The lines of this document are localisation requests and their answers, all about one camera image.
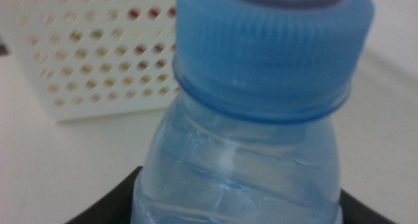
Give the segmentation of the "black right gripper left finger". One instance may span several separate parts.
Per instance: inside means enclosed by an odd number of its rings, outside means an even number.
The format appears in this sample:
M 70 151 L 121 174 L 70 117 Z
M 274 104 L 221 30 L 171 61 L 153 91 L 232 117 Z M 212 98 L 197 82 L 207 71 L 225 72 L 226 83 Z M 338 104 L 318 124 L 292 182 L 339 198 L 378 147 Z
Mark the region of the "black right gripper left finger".
M 130 223 L 135 179 L 141 169 L 134 169 L 113 190 L 66 224 Z

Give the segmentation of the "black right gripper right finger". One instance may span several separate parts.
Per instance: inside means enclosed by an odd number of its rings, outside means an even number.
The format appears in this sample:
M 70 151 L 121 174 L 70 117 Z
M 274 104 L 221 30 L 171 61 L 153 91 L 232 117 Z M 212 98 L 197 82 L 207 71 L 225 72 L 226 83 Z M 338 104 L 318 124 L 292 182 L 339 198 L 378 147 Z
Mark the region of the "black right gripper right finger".
M 395 224 L 394 221 L 369 208 L 343 189 L 340 193 L 340 206 L 343 224 Z

